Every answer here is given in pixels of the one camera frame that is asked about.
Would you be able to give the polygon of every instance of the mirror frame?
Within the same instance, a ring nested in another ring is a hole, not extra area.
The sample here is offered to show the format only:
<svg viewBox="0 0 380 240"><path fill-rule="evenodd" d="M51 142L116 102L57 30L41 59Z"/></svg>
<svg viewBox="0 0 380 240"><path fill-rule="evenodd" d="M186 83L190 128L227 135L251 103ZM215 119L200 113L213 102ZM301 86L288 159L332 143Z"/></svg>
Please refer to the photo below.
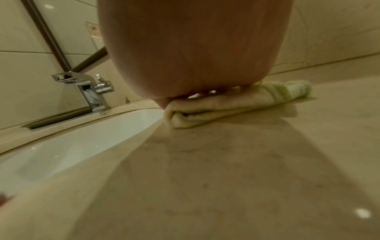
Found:
<svg viewBox="0 0 380 240"><path fill-rule="evenodd" d="M91 67L93 64L98 62L99 60L107 57L108 52L105 47L102 47L100 50L95 52L93 55L88 57L85 61L80 63L79 65L72 67L68 62L65 54L62 52L61 47L59 46L57 40L55 39L53 33L50 31L48 25L46 24L44 18L42 17L40 11L38 10L36 4L33 0L21 0L22 4L28 11L30 17L32 17L33 22L37 26L38 30L42 34L44 40L48 44L50 50L54 54L57 59L59 65L61 66L64 72L72 71L72 72L82 72L85 69Z"/></svg>

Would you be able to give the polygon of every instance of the faucet handle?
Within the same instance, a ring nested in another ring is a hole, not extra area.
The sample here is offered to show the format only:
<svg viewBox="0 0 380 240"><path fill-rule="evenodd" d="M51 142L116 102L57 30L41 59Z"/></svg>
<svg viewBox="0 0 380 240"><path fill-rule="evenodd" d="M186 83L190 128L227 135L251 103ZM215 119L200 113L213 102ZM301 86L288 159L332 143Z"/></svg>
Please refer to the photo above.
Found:
<svg viewBox="0 0 380 240"><path fill-rule="evenodd" d="M111 93L115 91L115 88L110 81L104 80L99 74L96 74L96 78L100 83L94 83L93 87L98 94Z"/></svg>

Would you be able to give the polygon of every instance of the white towel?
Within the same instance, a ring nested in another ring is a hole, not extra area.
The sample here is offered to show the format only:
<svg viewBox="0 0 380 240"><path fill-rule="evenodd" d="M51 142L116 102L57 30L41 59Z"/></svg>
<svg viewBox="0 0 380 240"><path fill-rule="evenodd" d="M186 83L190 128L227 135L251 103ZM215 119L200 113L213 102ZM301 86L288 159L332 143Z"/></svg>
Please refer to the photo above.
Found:
<svg viewBox="0 0 380 240"><path fill-rule="evenodd" d="M232 88L218 94L177 99L165 109L164 121L173 128L188 128L238 113L307 97L312 90L308 81L263 83Z"/></svg>

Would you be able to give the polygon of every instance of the bare skin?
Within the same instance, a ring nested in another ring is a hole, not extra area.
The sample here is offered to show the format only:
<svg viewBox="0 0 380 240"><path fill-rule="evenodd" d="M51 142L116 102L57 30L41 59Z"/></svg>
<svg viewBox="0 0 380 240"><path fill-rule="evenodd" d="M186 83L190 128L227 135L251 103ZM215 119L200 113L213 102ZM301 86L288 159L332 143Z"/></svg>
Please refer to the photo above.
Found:
<svg viewBox="0 0 380 240"><path fill-rule="evenodd" d="M98 0L106 47L127 84L165 108L176 98L266 77L293 0Z"/></svg>

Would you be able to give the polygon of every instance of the sink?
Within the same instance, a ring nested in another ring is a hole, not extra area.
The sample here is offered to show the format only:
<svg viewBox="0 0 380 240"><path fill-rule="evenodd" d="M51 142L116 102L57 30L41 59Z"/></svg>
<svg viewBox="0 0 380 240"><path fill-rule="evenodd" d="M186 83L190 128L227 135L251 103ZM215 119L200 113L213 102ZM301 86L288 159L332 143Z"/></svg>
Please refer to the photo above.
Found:
<svg viewBox="0 0 380 240"><path fill-rule="evenodd" d="M162 115L160 109L123 113L5 153L0 156L0 192L13 195L34 186L131 138Z"/></svg>

